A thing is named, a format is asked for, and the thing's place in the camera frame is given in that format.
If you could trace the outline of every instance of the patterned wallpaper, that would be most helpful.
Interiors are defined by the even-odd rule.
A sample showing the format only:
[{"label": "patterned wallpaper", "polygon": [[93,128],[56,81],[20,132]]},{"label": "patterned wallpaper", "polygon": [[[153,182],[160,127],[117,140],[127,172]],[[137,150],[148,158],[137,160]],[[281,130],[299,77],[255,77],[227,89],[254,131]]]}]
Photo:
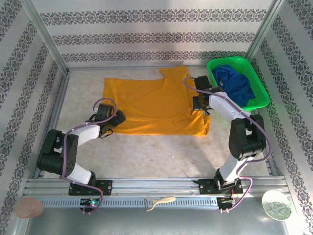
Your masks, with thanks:
[{"label": "patterned wallpaper", "polygon": [[69,68],[205,65],[244,55],[271,0],[34,1]]},{"label": "patterned wallpaper", "polygon": [[18,0],[0,0],[0,235],[11,231],[15,206],[47,131],[63,77]]},{"label": "patterned wallpaper", "polygon": [[253,60],[270,94],[260,110],[305,234],[313,234],[313,0],[282,6]]}]

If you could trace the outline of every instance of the cable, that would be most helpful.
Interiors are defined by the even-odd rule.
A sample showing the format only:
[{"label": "cable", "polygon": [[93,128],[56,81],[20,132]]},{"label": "cable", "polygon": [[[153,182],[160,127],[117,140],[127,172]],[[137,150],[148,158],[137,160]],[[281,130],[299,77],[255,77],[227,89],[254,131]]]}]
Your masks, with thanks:
[{"label": "cable", "polygon": [[252,180],[250,177],[242,177],[242,176],[239,176],[240,173],[241,173],[241,171],[243,170],[244,166],[246,166],[246,165],[249,164],[249,163],[258,163],[258,162],[267,160],[267,159],[271,156],[271,154],[272,154],[272,149],[273,149],[273,148],[272,148],[272,142],[270,141],[269,136],[267,135],[267,133],[265,132],[265,130],[264,130],[255,120],[253,120],[252,118],[250,118],[250,116],[248,116],[247,114],[243,113],[242,108],[240,108],[239,106],[235,105],[228,97],[224,97],[224,96],[222,96],[222,95],[219,95],[219,94],[216,94],[216,93],[213,93],[213,92],[208,92],[208,91],[203,91],[203,90],[199,90],[199,89],[193,88],[193,87],[189,86],[189,85],[186,83],[186,80],[188,80],[188,79],[195,79],[195,78],[194,78],[194,77],[187,77],[187,78],[185,78],[185,79],[183,80],[183,84],[184,84],[186,87],[188,87],[188,88],[190,88],[190,89],[192,89],[192,90],[194,90],[194,91],[197,91],[197,92],[199,92],[199,93],[214,95],[214,96],[217,96],[217,97],[219,97],[219,98],[225,100],[225,101],[226,101],[227,103],[229,103],[237,112],[239,112],[241,115],[243,115],[245,118],[247,118],[251,123],[253,123],[253,124],[262,132],[262,134],[265,136],[265,139],[266,139],[267,142],[268,142],[268,154],[267,154],[264,158],[262,158],[262,159],[257,159],[257,160],[246,161],[244,164],[242,164],[242,165],[238,168],[236,174],[238,175],[239,179],[248,179],[248,180],[250,180],[250,185],[249,185],[248,189],[245,191],[245,193],[243,194],[243,196],[241,197],[241,199],[240,199],[235,205],[233,205],[233,206],[232,206],[231,208],[229,208],[229,209],[221,210],[221,212],[224,211],[224,212],[227,212],[227,213],[228,213],[229,211],[231,211],[232,209],[234,209],[235,207],[237,207],[237,206],[242,202],[242,200],[244,199],[244,197],[247,195],[247,193],[250,191],[250,189],[251,189],[251,187],[252,187],[253,180]]},{"label": "cable", "polygon": [[88,123],[85,123],[83,125],[79,125],[79,126],[76,126],[76,127],[72,128],[72,129],[70,129],[69,131],[66,132],[66,134],[64,136],[64,141],[63,141],[63,170],[62,170],[62,175],[61,175],[60,179],[69,181],[69,182],[71,182],[73,184],[77,184],[77,185],[80,185],[80,186],[91,188],[91,189],[94,189],[94,190],[97,190],[97,191],[100,192],[100,201],[99,201],[99,203],[98,203],[98,205],[96,207],[85,206],[83,208],[83,213],[85,213],[85,209],[87,209],[87,208],[93,208],[94,209],[94,210],[90,211],[88,214],[91,214],[91,213],[95,212],[100,207],[100,205],[101,205],[101,203],[103,201],[103,192],[99,188],[97,188],[97,187],[93,187],[93,186],[90,186],[90,185],[84,185],[84,184],[81,184],[79,182],[75,182],[75,181],[70,180],[69,178],[65,177],[66,165],[67,165],[67,137],[68,137],[68,135],[70,133],[72,133],[73,131],[75,131],[75,130],[77,130],[79,128],[82,128],[82,127],[85,127],[85,126],[98,125],[98,124],[104,123],[106,121],[109,121],[110,119],[112,119],[115,116],[116,111],[117,111],[117,105],[116,105],[115,101],[113,99],[110,99],[110,98],[101,98],[101,99],[97,100],[95,102],[95,104],[93,105],[93,108],[92,108],[93,111],[95,111],[96,104],[99,103],[102,100],[109,100],[109,101],[111,101],[113,103],[113,106],[114,106],[113,114],[110,117],[108,117],[107,119],[105,119],[105,120],[96,121],[96,122],[88,122]]}]

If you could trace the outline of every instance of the white floor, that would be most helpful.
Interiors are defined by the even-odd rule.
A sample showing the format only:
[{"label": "white floor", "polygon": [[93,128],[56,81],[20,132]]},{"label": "white floor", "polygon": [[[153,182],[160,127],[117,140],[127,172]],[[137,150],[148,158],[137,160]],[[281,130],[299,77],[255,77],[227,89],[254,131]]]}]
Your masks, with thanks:
[{"label": "white floor", "polygon": [[[207,75],[206,69],[190,69],[191,76]],[[84,123],[92,106],[102,97],[104,78],[151,80],[163,78],[159,70],[73,71],[59,118],[58,130]],[[77,163],[96,173],[97,178],[207,177],[214,176],[229,155],[230,126],[211,112],[207,137],[137,136],[113,134],[79,147]],[[245,176],[268,176],[265,162],[249,165]],[[58,178],[45,173],[46,178]]]}]

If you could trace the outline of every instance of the metal bracket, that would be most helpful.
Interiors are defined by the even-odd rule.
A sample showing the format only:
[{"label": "metal bracket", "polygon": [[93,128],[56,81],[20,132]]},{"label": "metal bracket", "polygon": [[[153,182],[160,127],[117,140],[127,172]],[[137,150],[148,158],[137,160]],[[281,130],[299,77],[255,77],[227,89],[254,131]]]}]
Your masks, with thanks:
[{"label": "metal bracket", "polygon": [[[102,190],[104,196],[111,196],[112,183],[112,180],[97,180],[96,187]],[[69,185],[68,194],[69,196],[100,196],[97,190],[73,183]]]},{"label": "metal bracket", "polygon": [[242,194],[243,187],[241,184],[241,181],[238,180],[237,184],[233,187],[225,188],[218,190],[216,188],[216,184],[214,182],[214,179],[199,179],[197,181],[194,181],[197,185],[199,185],[199,193],[200,195],[214,195],[214,194]]}]

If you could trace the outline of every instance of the green basket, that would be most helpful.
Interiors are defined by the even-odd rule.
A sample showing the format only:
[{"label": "green basket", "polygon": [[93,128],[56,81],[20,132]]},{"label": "green basket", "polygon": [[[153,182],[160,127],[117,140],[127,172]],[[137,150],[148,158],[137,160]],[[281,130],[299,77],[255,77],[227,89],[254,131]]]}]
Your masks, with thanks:
[{"label": "green basket", "polygon": [[259,108],[264,108],[269,104],[269,95],[261,83],[258,75],[254,71],[251,63],[241,56],[225,57],[213,59],[207,63],[207,70],[209,71],[212,86],[217,87],[216,80],[213,76],[212,70],[220,65],[229,65],[237,72],[244,74],[250,82],[250,86],[255,95],[255,99],[251,99],[247,106],[243,107],[246,111],[252,111]]}]

